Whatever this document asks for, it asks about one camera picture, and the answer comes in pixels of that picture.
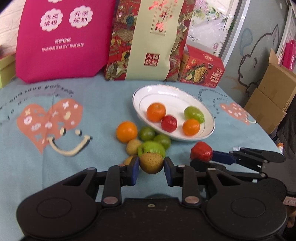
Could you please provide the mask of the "brown longan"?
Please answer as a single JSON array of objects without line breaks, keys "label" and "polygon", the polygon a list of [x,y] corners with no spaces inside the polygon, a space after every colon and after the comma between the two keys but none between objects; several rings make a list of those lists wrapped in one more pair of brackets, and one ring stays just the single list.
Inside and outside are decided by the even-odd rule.
[{"label": "brown longan", "polygon": [[133,157],[134,157],[134,156],[129,156],[128,158],[126,158],[126,159],[124,160],[123,163],[124,163],[125,165],[128,166],[128,165],[131,163]]},{"label": "brown longan", "polygon": [[126,145],[126,152],[130,156],[137,155],[138,148],[141,146],[142,142],[138,139],[130,140]]},{"label": "brown longan", "polygon": [[139,165],[145,173],[156,174],[162,170],[164,166],[164,160],[160,154],[145,153],[140,156]]}]

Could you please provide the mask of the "brown longan front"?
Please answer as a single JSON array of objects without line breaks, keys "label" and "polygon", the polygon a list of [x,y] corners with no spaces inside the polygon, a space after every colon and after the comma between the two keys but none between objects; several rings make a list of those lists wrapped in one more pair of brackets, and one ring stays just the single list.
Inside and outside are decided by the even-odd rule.
[{"label": "brown longan front", "polygon": [[160,154],[145,153],[140,156],[139,165],[145,173],[156,174],[162,170],[164,166],[164,160]]}]

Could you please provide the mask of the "large green mango fruit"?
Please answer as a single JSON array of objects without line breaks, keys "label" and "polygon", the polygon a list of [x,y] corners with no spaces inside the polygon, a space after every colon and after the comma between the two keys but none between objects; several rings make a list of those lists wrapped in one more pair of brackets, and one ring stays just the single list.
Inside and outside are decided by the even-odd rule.
[{"label": "large green mango fruit", "polygon": [[137,155],[139,157],[145,153],[157,153],[163,158],[166,156],[165,148],[160,143],[155,141],[146,141],[138,147]]}]

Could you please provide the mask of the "orange tangerine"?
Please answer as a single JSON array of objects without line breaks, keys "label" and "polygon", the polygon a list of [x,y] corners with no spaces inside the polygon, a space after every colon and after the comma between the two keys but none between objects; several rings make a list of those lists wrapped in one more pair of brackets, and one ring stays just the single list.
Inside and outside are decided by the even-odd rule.
[{"label": "orange tangerine", "polygon": [[116,137],[122,143],[137,138],[137,126],[131,121],[122,122],[116,129]]},{"label": "orange tangerine", "polygon": [[184,135],[189,137],[196,135],[199,130],[200,123],[194,118],[186,120],[182,125]]},{"label": "orange tangerine", "polygon": [[147,108],[146,114],[149,121],[158,123],[166,115],[166,108],[163,104],[155,102]]}]

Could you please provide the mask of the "green round fruit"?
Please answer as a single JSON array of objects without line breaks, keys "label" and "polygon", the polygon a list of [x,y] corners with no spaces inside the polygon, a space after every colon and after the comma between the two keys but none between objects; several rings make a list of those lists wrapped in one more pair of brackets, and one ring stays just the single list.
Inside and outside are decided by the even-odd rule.
[{"label": "green round fruit", "polygon": [[171,146],[171,139],[164,134],[156,135],[154,141],[161,144],[165,150]]},{"label": "green round fruit", "polygon": [[139,132],[138,132],[138,137],[142,141],[152,141],[155,137],[156,133],[155,131],[150,128],[149,126],[143,126]]}]

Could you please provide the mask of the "small red apple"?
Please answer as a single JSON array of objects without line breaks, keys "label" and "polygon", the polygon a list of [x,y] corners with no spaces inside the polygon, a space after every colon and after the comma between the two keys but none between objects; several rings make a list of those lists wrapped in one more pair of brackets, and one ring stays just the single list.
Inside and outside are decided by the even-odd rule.
[{"label": "small red apple", "polygon": [[172,115],[166,115],[162,118],[161,127],[166,132],[172,133],[178,127],[177,119]]}]

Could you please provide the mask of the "green round fruit front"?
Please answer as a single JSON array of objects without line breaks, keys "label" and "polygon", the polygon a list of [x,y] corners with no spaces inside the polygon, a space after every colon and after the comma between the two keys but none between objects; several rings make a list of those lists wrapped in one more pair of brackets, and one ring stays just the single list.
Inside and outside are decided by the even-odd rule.
[{"label": "green round fruit front", "polygon": [[171,139],[164,134],[156,135],[154,141],[161,144],[165,150],[171,146]]}]

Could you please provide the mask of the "brown cardboard boxes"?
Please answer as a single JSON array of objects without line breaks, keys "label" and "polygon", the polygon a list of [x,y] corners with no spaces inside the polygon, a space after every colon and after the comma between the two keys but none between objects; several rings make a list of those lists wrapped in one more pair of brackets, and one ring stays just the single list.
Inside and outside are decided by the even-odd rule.
[{"label": "brown cardboard boxes", "polygon": [[295,96],[295,73],[278,64],[270,51],[267,70],[244,109],[271,134],[283,120]]}]

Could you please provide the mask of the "green mango in plate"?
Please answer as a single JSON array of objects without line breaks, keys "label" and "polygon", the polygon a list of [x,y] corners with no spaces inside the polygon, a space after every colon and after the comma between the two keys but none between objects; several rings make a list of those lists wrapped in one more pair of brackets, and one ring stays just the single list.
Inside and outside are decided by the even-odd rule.
[{"label": "green mango in plate", "polygon": [[198,108],[196,108],[194,106],[188,106],[184,110],[184,116],[185,116],[186,120],[195,119],[199,123],[205,122],[205,117],[204,117],[203,113]]}]

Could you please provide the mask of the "white oval plate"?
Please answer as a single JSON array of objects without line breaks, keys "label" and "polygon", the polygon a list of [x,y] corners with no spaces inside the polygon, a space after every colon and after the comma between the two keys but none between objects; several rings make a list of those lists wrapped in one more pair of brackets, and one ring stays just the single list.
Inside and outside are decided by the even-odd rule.
[{"label": "white oval plate", "polygon": [[[169,133],[162,129],[161,123],[153,123],[148,120],[146,111],[148,107],[155,102],[163,104],[166,108],[166,113],[177,119],[178,125],[174,132]],[[141,87],[134,92],[132,104],[138,117],[144,123],[153,128],[156,132],[163,133],[176,141],[201,141],[210,137],[215,130],[215,120],[207,106],[196,97],[177,87],[161,84]],[[186,136],[182,131],[182,125],[185,121],[184,110],[188,106],[198,108],[205,117],[205,121],[200,125],[199,132],[191,137]]]}]

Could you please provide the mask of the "red cracker box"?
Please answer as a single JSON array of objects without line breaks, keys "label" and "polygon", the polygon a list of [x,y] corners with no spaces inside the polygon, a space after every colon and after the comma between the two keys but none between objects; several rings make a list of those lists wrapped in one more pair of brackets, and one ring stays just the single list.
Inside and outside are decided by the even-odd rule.
[{"label": "red cracker box", "polygon": [[216,88],[224,71],[219,57],[187,45],[182,56],[178,81]]}]

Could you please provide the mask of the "pink bag in background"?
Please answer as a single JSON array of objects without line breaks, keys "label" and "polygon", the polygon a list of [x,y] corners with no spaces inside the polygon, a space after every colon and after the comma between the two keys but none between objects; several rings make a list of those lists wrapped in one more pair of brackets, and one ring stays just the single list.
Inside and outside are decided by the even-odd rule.
[{"label": "pink bag in background", "polygon": [[285,51],[282,59],[282,66],[287,68],[290,71],[293,71],[294,63],[295,63],[295,40],[290,40],[285,45]]}]

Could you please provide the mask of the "red patterned gift bag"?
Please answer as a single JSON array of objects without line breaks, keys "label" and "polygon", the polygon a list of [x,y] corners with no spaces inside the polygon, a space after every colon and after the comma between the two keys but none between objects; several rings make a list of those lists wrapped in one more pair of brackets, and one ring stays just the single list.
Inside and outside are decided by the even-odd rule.
[{"label": "red patterned gift bag", "polygon": [[177,81],[195,1],[119,1],[106,80]]}]

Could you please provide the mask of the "magenta tote bag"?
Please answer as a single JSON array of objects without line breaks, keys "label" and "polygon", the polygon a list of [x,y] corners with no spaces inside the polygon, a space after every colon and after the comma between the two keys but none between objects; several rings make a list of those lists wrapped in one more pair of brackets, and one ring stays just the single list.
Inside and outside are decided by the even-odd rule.
[{"label": "magenta tote bag", "polygon": [[93,77],[107,65],[115,1],[26,1],[16,76],[26,83]]}]

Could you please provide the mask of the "light green box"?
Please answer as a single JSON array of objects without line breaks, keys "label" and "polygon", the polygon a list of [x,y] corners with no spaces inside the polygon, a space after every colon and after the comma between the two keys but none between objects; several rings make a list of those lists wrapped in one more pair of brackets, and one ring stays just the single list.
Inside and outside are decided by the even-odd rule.
[{"label": "light green box", "polygon": [[16,54],[1,57],[0,88],[5,87],[16,75]]}]

